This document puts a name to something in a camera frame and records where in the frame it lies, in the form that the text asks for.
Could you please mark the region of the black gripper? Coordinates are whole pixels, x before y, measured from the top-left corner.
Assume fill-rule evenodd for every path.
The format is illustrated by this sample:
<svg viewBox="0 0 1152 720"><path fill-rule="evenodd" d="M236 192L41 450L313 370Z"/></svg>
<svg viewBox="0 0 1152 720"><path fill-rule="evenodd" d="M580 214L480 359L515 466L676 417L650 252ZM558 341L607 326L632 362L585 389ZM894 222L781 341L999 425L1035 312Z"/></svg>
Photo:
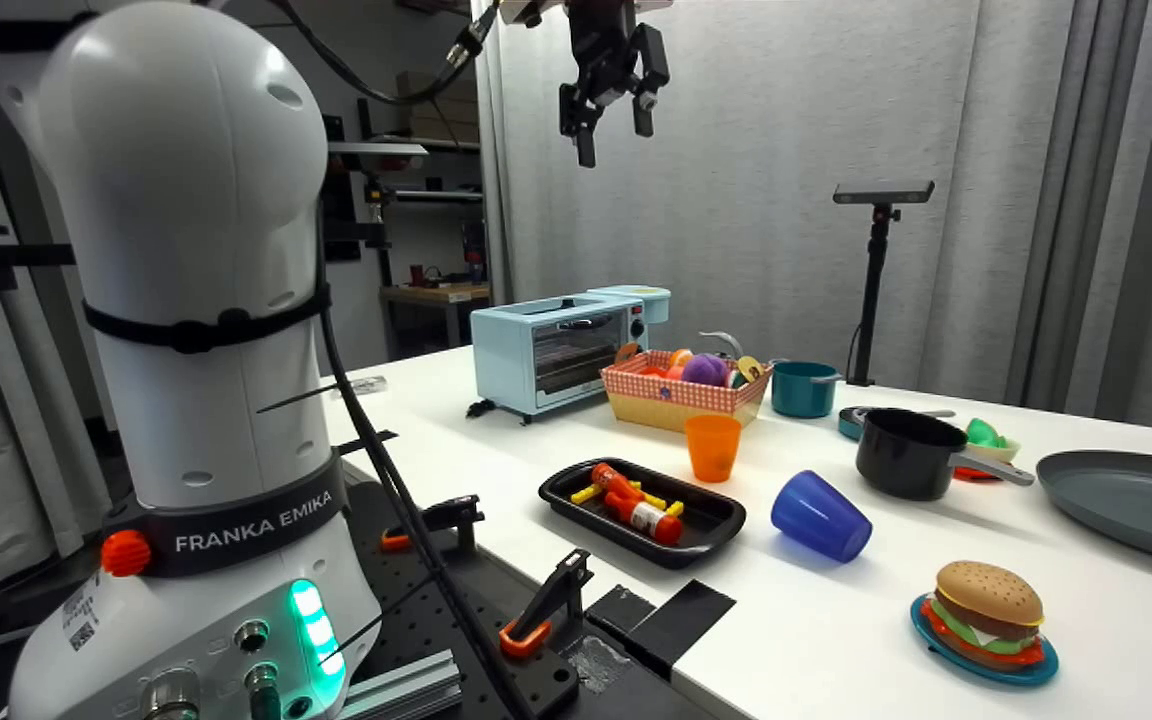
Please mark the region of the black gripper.
<svg viewBox="0 0 1152 720"><path fill-rule="evenodd" d="M635 135L657 130L657 97L672 81L663 34L635 21L632 0L563 0L575 81L558 87L558 130L575 135L580 168L594 168L594 118L632 97Z"/></svg>

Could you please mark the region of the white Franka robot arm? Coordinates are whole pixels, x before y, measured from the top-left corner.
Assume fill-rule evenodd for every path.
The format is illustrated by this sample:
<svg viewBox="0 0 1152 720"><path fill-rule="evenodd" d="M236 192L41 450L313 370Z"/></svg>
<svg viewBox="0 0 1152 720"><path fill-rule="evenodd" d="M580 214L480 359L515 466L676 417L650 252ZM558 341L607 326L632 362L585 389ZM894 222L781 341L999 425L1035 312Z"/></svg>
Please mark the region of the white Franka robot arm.
<svg viewBox="0 0 1152 720"><path fill-rule="evenodd" d="M177 0L59 38L33 90L130 476L101 567L23 644L9 720L432 720L450 654L365 667L317 335L329 135L288 54Z"/></svg>

